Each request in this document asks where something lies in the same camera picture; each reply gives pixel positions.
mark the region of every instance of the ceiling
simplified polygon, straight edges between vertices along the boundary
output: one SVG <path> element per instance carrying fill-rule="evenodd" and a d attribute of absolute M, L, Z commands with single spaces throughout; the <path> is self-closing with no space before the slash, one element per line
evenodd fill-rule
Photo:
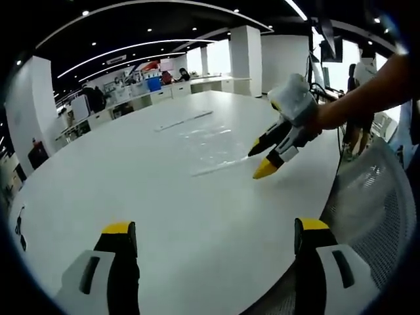
<path fill-rule="evenodd" d="M 302 20 L 297 13 L 284 0 L 195 1 L 215 5 L 230 12 L 194 4 L 158 1 L 124 5 L 93 14 L 97 9 L 121 2 L 112 0 L 42 0 L 25 1 L 25 3 L 23 0 L 13 1 L 12 6 L 15 6 L 16 10 L 9 9 L 10 18 L 15 15 L 20 25 L 18 28 L 10 26 L 4 28 L 9 31 L 3 42 L 10 43 L 4 61 L 12 69 L 16 69 L 16 60 L 25 60 L 32 54 L 51 60 L 53 87 L 56 93 L 59 93 L 78 88 L 80 78 L 109 67 L 103 66 L 102 63 L 111 58 L 127 54 L 128 61 L 169 53 L 183 43 L 160 43 L 115 52 L 86 63 L 60 79 L 57 78 L 71 67 L 114 49 L 165 39 L 195 39 L 215 30 L 230 29 L 244 24 L 259 28 L 262 32 L 269 32 L 266 27 L 233 14 L 231 11 L 234 9 L 239 9 L 240 14 L 265 26 L 273 26 L 274 33 L 309 32 L 308 25 L 301 23 Z M 390 35 L 384 34 L 383 26 L 373 23 L 372 16 L 366 14 L 362 0 L 324 0 L 322 13 L 317 10 L 316 3 L 319 1 L 295 0 L 295 2 L 308 17 L 324 14 L 332 20 L 358 26 L 392 42 Z M 83 11 L 91 13 L 81 18 Z M 297 23 L 287 21 L 285 17 L 297 17 Z M 36 46 L 47 36 L 77 18 L 79 21 L 69 25 L 36 49 Z M 227 32 L 209 39 L 223 38 L 228 38 Z M 190 45 L 190 49 L 200 45 L 206 44 L 195 43 Z"/>

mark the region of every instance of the white pillar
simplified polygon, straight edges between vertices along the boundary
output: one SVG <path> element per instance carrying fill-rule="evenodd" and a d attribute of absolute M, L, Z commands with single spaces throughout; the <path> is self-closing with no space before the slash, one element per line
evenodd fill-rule
<path fill-rule="evenodd" d="M 209 73 L 209 62 L 207 60 L 207 46 L 201 48 L 201 66 L 203 67 L 203 75 Z"/>
<path fill-rule="evenodd" d="M 230 30 L 232 76 L 250 77 L 251 96 L 262 95 L 263 62 L 260 31 L 251 26 Z"/>
<path fill-rule="evenodd" d="M 33 172 L 28 159 L 33 138 L 42 141 L 49 156 L 56 152 L 58 115 L 49 60 L 34 56 L 18 70 L 10 83 L 5 108 L 14 151 L 29 176 Z"/>

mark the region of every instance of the human arm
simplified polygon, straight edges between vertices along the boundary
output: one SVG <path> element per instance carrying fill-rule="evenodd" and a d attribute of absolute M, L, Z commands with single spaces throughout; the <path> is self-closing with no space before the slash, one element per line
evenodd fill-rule
<path fill-rule="evenodd" d="M 412 96 L 409 58 L 395 54 L 372 80 L 339 100 L 320 106 L 309 128 L 314 131 L 334 129 L 350 117 L 387 110 Z"/>

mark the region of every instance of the blue container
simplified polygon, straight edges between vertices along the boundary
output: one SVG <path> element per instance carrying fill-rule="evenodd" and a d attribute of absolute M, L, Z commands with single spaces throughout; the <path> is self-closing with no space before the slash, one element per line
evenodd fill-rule
<path fill-rule="evenodd" d="M 147 86 L 149 87 L 150 92 L 160 90 L 162 88 L 160 84 L 160 78 L 151 77 L 150 79 L 147 79 Z"/>

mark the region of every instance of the desk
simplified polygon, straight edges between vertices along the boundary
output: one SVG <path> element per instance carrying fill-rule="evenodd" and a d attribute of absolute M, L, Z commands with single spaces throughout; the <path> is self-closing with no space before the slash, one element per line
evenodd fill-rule
<path fill-rule="evenodd" d="M 78 121 L 75 125 L 64 129 L 58 137 L 56 137 L 57 150 L 66 146 L 70 143 L 70 137 L 68 136 L 72 131 L 79 128 L 79 126 L 89 121 L 91 129 L 98 127 L 100 124 L 112 120 L 112 111 L 122 105 L 128 104 L 133 107 L 134 111 L 143 109 L 147 106 L 157 104 L 162 100 L 168 98 L 178 98 L 189 95 L 191 93 L 199 93 L 203 91 L 222 91 L 228 93 L 236 93 L 240 95 L 250 95 L 249 81 L 250 78 L 233 78 L 233 77 L 206 77 L 201 79 L 195 79 L 188 82 L 173 83 L 170 85 L 162 86 L 161 90 L 154 92 L 147 92 L 144 94 L 136 95 L 134 97 L 125 99 L 121 102 L 116 102 L 107 106 L 104 110 L 95 115 L 90 115 L 81 121 Z"/>
<path fill-rule="evenodd" d="M 203 110 L 214 112 L 155 131 Z M 54 296 L 63 271 L 106 225 L 135 221 L 142 314 L 238 315 L 293 262 L 295 217 L 321 215 L 339 162 L 337 132 L 324 131 L 261 180 L 252 176 L 264 154 L 192 175 L 246 156 L 277 119 L 267 101 L 209 91 L 147 107 L 70 143 L 14 200 L 10 229 L 26 205 L 29 270 Z"/>

